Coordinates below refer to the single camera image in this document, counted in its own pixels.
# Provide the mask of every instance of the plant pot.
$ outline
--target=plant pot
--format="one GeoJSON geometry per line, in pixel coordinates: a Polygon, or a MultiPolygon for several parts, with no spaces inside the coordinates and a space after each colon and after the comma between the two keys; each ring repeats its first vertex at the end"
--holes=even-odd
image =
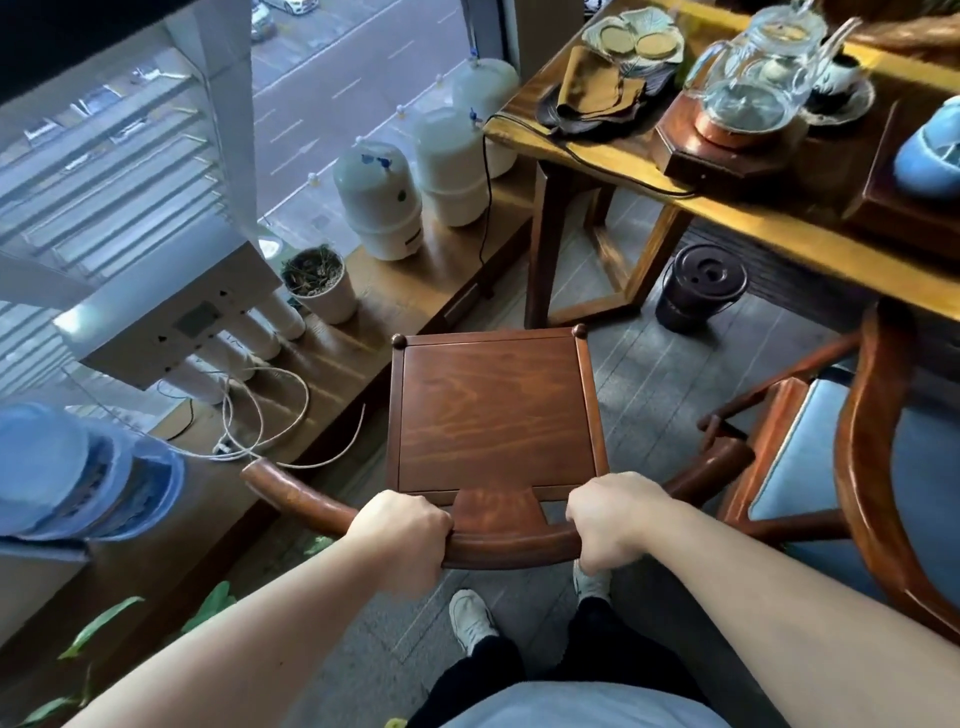
{"type": "Polygon", "coordinates": [[[317,314],[317,317],[325,324],[342,324],[349,319],[357,309],[357,297],[353,292],[353,285],[350,283],[350,275],[347,272],[347,266],[343,259],[340,259],[342,273],[339,278],[329,286],[323,293],[317,293],[313,296],[299,296],[291,292],[291,295],[303,305],[304,308],[317,314]]]}

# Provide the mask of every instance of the hand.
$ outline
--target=hand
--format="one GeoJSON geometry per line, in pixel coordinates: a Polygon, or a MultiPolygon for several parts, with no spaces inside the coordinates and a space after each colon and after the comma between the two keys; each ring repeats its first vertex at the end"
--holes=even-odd
{"type": "Polygon", "coordinates": [[[572,491],[566,519],[577,526],[583,542],[584,573],[622,567],[642,556],[643,523],[663,501],[673,498],[639,473],[601,475],[572,491]]]}
{"type": "Polygon", "coordinates": [[[360,510],[342,541],[372,550],[381,590],[420,596],[440,579],[452,527],[450,514],[423,496],[382,491],[360,510]]]}

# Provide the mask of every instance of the power cord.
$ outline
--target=power cord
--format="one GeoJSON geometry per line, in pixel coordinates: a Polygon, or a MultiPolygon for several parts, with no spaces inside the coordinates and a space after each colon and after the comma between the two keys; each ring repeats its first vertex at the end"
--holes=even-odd
{"type": "MultiPolygon", "coordinates": [[[[477,123],[477,114],[473,109],[470,110],[470,120],[477,123]]],[[[487,247],[487,237],[490,235],[490,216],[493,211],[493,180],[490,177],[490,163],[487,161],[487,138],[480,134],[480,147],[483,150],[483,171],[487,176],[487,209],[484,211],[483,218],[483,237],[480,238],[480,250],[477,257],[480,258],[480,271],[477,273],[477,288],[480,294],[486,298],[493,298],[493,286],[487,280],[487,273],[483,267],[486,264],[483,259],[484,248],[487,247]]]]}
{"type": "Polygon", "coordinates": [[[678,192],[677,190],[663,189],[662,187],[657,187],[654,184],[641,182],[640,180],[635,180],[632,177],[627,177],[626,175],[621,175],[617,172],[613,172],[612,170],[606,169],[605,167],[592,164],[591,162],[588,162],[586,159],[578,155],[572,149],[570,149],[570,147],[562,140],[555,138],[554,136],[548,133],[545,133],[540,129],[537,129],[537,127],[535,127],[533,124],[530,124],[523,119],[513,116],[512,114],[498,111],[496,113],[491,114],[490,118],[488,118],[487,120],[490,121],[490,119],[503,119],[505,121],[513,122],[514,124],[517,124],[518,126],[523,127],[528,132],[536,134],[539,138],[543,139],[545,142],[556,147],[561,152],[566,154],[568,157],[576,161],[578,164],[583,164],[587,169],[592,169],[594,172],[599,172],[600,174],[605,175],[607,177],[616,177],[619,180],[623,180],[624,182],[627,182],[629,184],[638,184],[644,189],[648,189],[655,194],[661,195],[662,197],[669,197],[672,200],[689,200],[691,197],[697,197],[700,194],[696,190],[690,190],[688,192],[678,192]]]}
{"type": "MultiPolygon", "coordinates": [[[[119,418],[117,415],[115,415],[115,414],[109,409],[109,407],[107,407],[107,406],[106,406],[105,404],[103,404],[100,400],[98,400],[96,397],[94,397],[94,395],[93,395],[91,392],[89,392],[77,379],[75,379],[75,378],[73,377],[73,375],[66,370],[65,367],[64,367],[64,368],[61,368],[61,370],[74,382],[74,384],[76,384],[76,385],[81,389],[81,391],[83,391],[88,397],[90,397],[90,399],[91,399],[97,406],[99,406],[99,407],[100,407],[102,410],[104,410],[108,415],[110,415],[111,418],[113,418],[114,420],[116,420],[117,422],[119,422],[121,425],[123,425],[123,426],[126,427],[127,429],[130,429],[130,430],[132,430],[133,432],[136,432],[137,434],[147,435],[147,436],[149,437],[149,435],[148,435],[146,432],[143,432],[143,431],[141,431],[141,430],[138,430],[136,427],[133,427],[133,426],[130,425],[129,423],[124,422],[121,418],[119,418]]],[[[286,370],[286,369],[280,369],[280,368],[278,368],[278,367],[271,367],[271,366],[248,367],[248,368],[246,368],[244,371],[279,372],[279,373],[284,374],[284,375],[287,375],[287,376],[292,376],[294,379],[296,379],[297,382],[300,383],[300,386],[303,388],[303,406],[300,408],[300,413],[297,415],[297,417],[294,419],[294,421],[291,422],[291,423],[290,423],[289,425],[287,425],[286,427],[284,427],[280,432],[278,432],[278,433],[277,433],[276,435],[274,435],[273,437],[269,437],[269,438],[267,438],[267,439],[264,439],[263,436],[264,436],[264,430],[266,429],[266,426],[267,426],[267,421],[266,421],[266,418],[265,418],[264,415],[263,415],[263,410],[260,408],[260,403],[256,400],[256,397],[253,395],[253,391],[251,390],[251,388],[247,386],[246,382],[244,382],[244,381],[236,378],[236,377],[233,376],[233,375],[230,375],[230,374],[228,374],[228,373],[226,373],[226,372],[220,372],[220,371],[217,371],[217,370],[213,370],[213,371],[211,372],[212,374],[221,374],[221,375],[224,375],[224,376],[225,376],[225,378],[224,378],[224,380],[223,380],[224,401],[223,401],[223,405],[222,405],[222,408],[221,408],[221,416],[222,416],[222,418],[223,418],[223,424],[224,424],[224,434],[219,438],[218,442],[222,441],[222,440],[224,439],[224,437],[226,437],[231,443],[233,443],[233,445],[237,448],[237,450],[234,451],[234,452],[229,452],[229,453],[220,453],[220,454],[204,455],[204,454],[200,454],[200,453],[198,453],[198,452],[193,452],[193,451],[191,451],[191,450],[187,450],[187,449],[183,449],[183,448],[178,448],[178,447],[177,447],[176,445],[174,445],[173,443],[167,441],[167,446],[168,446],[170,449],[172,449],[172,450],[175,451],[175,452],[178,452],[179,454],[183,455],[184,457],[193,457],[193,458],[196,458],[196,459],[198,459],[198,460],[209,460],[209,461],[216,462],[216,463],[229,463],[229,462],[233,462],[233,461],[235,461],[235,460],[240,460],[240,459],[243,458],[243,457],[250,457],[251,459],[256,459],[257,457],[259,457],[259,454],[257,454],[257,453],[255,452],[255,450],[256,450],[257,448],[264,448],[264,447],[270,445],[271,443],[276,442],[279,438],[281,438],[283,435],[285,435],[287,432],[289,432],[290,430],[292,430],[294,427],[296,427],[297,425],[299,425],[299,424],[303,421],[303,419],[306,417],[307,408],[308,408],[309,405],[310,405],[310,388],[307,386],[307,384],[306,384],[306,382],[303,380],[303,377],[302,377],[302,376],[296,374],[295,372],[290,372],[290,371],[288,371],[288,370],[286,370]],[[240,387],[244,390],[244,392],[247,393],[247,396],[248,396],[248,397],[250,398],[250,400],[253,402],[253,408],[256,410],[256,416],[257,416],[257,419],[258,419],[258,421],[259,421],[259,431],[257,432],[256,440],[253,442],[252,445],[249,445],[249,446],[246,446],[246,445],[244,445],[243,443],[241,443],[240,441],[238,441],[238,440],[236,439],[236,437],[234,437],[233,433],[230,432],[230,425],[233,424],[233,398],[230,396],[230,383],[231,383],[231,382],[236,382],[237,384],[240,385],[240,387]]],[[[191,412],[192,412],[192,409],[193,409],[193,401],[192,401],[192,399],[191,399],[191,402],[190,402],[190,406],[191,406],[191,412]]],[[[322,463],[313,463],[312,465],[295,465],[295,464],[292,464],[292,463],[277,463],[277,464],[278,464],[281,468],[287,468],[287,469],[290,469],[290,470],[310,470],[310,469],[313,469],[313,468],[321,468],[321,467],[323,467],[324,465],[329,465],[330,463],[335,462],[336,460],[339,460],[341,457],[343,457],[345,454],[347,454],[347,452],[349,451],[349,449],[353,447],[353,443],[356,442],[357,436],[360,434],[360,427],[363,425],[363,418],[364,418],[364,415],[366,414],[366,412],[367,412],[367,405],[366,405],[366,404],[363,404],[363,405],[360,407],[360,419],[359,419],[359,421],[357,422],[356,430],[353,432],[353,437],[350,439],[349,443],[347,444],[347,446],[346,446],[343,450],[341,450],[338,454],[336,454],[336,455],[334,455],[333,457],[331,457],[329,460],[325,460],[325,461],[322,462],[322,463]]],[[[181,432],[178,432],[177,435],[175,435],[174,437],[179,437],[180,435],[183,434],[183,432],[184,432],[185,430],[186,430],[186,428],[185,428],[184,430],[182,430],[181,432]]]]}

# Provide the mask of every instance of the potted plant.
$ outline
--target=potted plant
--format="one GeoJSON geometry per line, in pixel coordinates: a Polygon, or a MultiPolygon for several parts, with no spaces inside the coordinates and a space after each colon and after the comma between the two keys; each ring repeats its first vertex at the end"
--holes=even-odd
{"type": "Polygon", "coordinates": [[[327,324],[342,324],[357,309],[347,266],[325,243],[290,258],[282,276],[293,297],[327,324]]]}

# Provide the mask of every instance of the white cable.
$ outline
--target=white cable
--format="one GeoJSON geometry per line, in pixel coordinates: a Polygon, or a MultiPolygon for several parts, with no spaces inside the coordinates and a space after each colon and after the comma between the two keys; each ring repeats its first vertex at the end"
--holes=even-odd
{"type": "MultiPolygon", "coordinates": [[[[136,429],[129,423],[126,423],[122,419],[117,417],[105,404],[103,404],[96,397],[94,397],[77,379],[75,379],[73,375],[66,370],[65,367],[61,367],[61,369],[81,389],[81,391],[83,391],[88,397],[90,397],[90,399],[93,400],[93,402],[97,404],[97,406],[99,406],[102,410],[104,410],[114,420],[119,422],[121,425],[125,426],[127,429],[131,429],[134,432],[137,432],[138,434],[141,434],[141,435],[147,434],[146,432],[136,429]]],[[[263,366],[263,367],[247,367],[246,369],[255,370],[255,371],[263,370],[265,372],[270,372],[270,371],[280,372],[281,374],[292,376],[294,379],[296,379],[300,383],[300,386],[303,387],[303,407],[300,408],[300,413],[297,415],[297,417],[294,419],[293,422],[291,422],[289,425],[284,427],[280,432],[278,432],[273,437],[270,437],[264,440],[263,434],[264,434],[264,429],[266,428],[266,425],[267,425],[266,418],[263,415],[263,410],[260,408],[260,403],[256,400],[256,397],[253,395],[253,392],[251,391],[250,387],[247,386],[246,382],[240,380],[239,378],[229,373],[219,372],[214,370],[211,372],[212,374],[226,375],[226,378],[224,379],[224,402],[223,402],[223,409],[221,411],[221,416],[223,418],[223,424],[224,424],[224,435],[226,435],[226,437],[236,447],[238,447],[239,450],[236,452],[202,455],[202,454],[199,454],[198,452],[192,452],[191,450],[178,448],[176,445],[173,445],[172,443],[169,443],[169,442],[167,443],[167,447],[172,449],[174,452],[178,452],[179,454],[184,455],[185,457],[193,457],[198,460],[209,460],[217,463],[229,463],[235,460],[240,460],[243,457],[250,457],[255,459],[257,457],[260,457],[260,455],[255,452],[257,448],[263,448],[264,446],[270,445],[272,442],[275,442],[276,440],[278,440],[280,437],[285,435],[287,432],[292,430],[294,427],[296,427],[303,421],[303,419],[306,417],[307,408],[310,405],[310,388],[307,386],[306,382],[303,380],[303,377],[296,374],[295,372],[290,372],[286,369],[280,369],[279,367],[263,366]],[[257,419],[260,422],[260,428],[259,428],[259,431],[257,432],[256,440],[250,446],[245,446],[243,443],[237,440],[233,436],[233,433],[230,432],[230,429],[229,429],[230,425],[233,424],[233,399],[230,396],[230,391],[229,391],[231,381],[235,381],[237,384],[239,384],[243,388],[243,390],[247,393],[247,396],[250,397],[251,401],[253,402],[253,408],[256,410],[257,419]]],[[[366,412],[367,412],[367,405],[363,404],[360,407],[360,420],[357,422],[356,430],[353,432],[353,437],[350,439],[350,442],[347,444],[347,446],[343,450],[341,450],[338,454],[331,457],[329,460],[325,460],[322,463],[314,463],[312,465],[294,465],[292,463],[276,463],[276,464],[279,465],[281,468],[289,468],[292,470],[310,470],[312,468],[321,468],[324,465],[329,465],[330,463],[335,462],[336,460],[339,460],[341,457],[347,454],[348,450],[353,447],[353,443],[356,442],[356,439],[360,434],[360,427],[363,425],[363,418],[366,412]]]]}

